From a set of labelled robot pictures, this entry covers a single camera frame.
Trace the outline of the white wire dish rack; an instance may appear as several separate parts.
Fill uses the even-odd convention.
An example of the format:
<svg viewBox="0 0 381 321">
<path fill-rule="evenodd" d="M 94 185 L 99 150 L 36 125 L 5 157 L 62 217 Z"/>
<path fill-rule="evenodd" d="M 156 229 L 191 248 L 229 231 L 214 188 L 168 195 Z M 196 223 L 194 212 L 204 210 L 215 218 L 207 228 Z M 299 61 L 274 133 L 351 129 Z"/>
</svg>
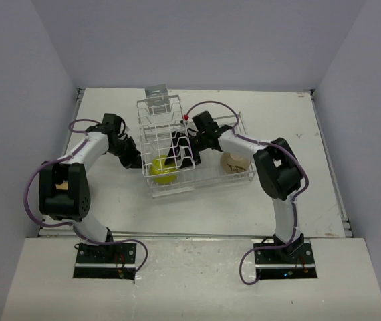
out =
<svg viewBox="0 0 381 321">
<path fill-rule="evenodd" d="M 225 170 L 223 153 L 206 149 L 195 154 L 191 140 L 197 128 L 186 120 L 178 95 L 145 98 L 136 103 L 142 174 L 150 194 L 163 197 L 203 185 L 252 181 L 254 165 L 231 165 Z"/>
</svg>

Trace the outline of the yellow-green bowl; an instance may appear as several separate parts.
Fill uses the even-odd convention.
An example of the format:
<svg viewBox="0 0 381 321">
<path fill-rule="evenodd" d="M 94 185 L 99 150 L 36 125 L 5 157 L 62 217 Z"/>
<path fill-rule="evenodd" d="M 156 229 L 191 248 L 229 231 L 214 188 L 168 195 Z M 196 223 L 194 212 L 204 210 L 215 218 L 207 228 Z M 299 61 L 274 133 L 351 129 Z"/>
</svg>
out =
<svg viewBox="0 0 381 321">
<path fill-rule="evenodd" d="M 167 164 L 170 159 L 166 155 L 157 156 L 149 168 L 150 177 L 155 183 L 169 184 L 177 178 L 175 162 Z"/>
</svg>

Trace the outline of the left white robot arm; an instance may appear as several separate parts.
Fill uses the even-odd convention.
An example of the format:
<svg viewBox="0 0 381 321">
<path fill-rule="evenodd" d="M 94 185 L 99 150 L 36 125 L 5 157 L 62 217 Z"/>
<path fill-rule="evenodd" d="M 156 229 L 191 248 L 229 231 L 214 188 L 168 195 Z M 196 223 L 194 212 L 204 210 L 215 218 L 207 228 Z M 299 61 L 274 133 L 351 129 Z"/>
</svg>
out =
<svg viewBox="0 0 381 321">
<path fill-rule="evenodd" d="M 140 169 L 141 154 L 128 135 L 124 119 L 105 113 L 101 122 L 85 130 L 70 131 L 83 137 L 63 157 L 43 163 L 39 174 L 39 211 L 70 226 L 84 243 L 92 245 L 92 255 L 100 262 L 111 261 L 116 253 L 110 229 L 90 213 L 91 195 L 87 173 L 105 154 L 115 156 L 126 169 Z"/>
</svg>

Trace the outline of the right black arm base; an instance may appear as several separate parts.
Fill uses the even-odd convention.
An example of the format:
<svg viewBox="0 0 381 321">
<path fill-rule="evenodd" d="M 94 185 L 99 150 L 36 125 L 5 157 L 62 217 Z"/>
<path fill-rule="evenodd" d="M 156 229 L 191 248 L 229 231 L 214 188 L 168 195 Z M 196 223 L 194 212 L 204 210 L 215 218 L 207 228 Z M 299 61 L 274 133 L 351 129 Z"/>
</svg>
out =
<svg viewBox="0 0 381 321">
<path fill-rule="evenodd" d="M 280 258 L 273 250 L 257 250 L 254 258 L 259 280 L 316 279 L 318 276 L 309 240 L 286 258 Z"/>
</svg>

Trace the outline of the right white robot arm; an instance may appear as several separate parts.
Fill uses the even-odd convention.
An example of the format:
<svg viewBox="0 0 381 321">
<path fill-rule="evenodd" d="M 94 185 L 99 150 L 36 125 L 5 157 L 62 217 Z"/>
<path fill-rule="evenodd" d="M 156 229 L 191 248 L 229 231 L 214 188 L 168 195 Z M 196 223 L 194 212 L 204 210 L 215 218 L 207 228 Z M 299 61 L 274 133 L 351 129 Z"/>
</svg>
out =
<svg viewBox="0 0 381 321">
<path fill-rule="evenodd" d="M 273 201 L 275 233 L 272 245 L 261 245 L 260 252 L 289 263 L 298 256 L 304 243 L 299 229 L 297 198 L 309 187 L 308 176 L 283 138 L 260 141 L 237 132 L 237 124 L 218 125 L 211 114 L 203 111 L 193 117 L 194 130 L 187 121 L 172 133 L 166 164 L 180 162 L 182 168 L 200 163 L 200 153 L 211 149 L 241 156 L 252 162 L 259 183 Z"/>
</svg>

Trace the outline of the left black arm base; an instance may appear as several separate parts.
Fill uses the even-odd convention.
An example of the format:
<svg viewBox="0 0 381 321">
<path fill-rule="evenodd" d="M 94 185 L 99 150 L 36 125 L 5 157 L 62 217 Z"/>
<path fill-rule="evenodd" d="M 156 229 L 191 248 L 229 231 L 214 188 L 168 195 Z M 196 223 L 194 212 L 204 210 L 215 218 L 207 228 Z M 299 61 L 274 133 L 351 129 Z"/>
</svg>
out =
<svg viewBox="0 0 381 321">
<path fill-rule="evenodd" d="M 135 280 L 136 244 L 87 245 L 77 243 L 74 279 Z"/>
</svg>

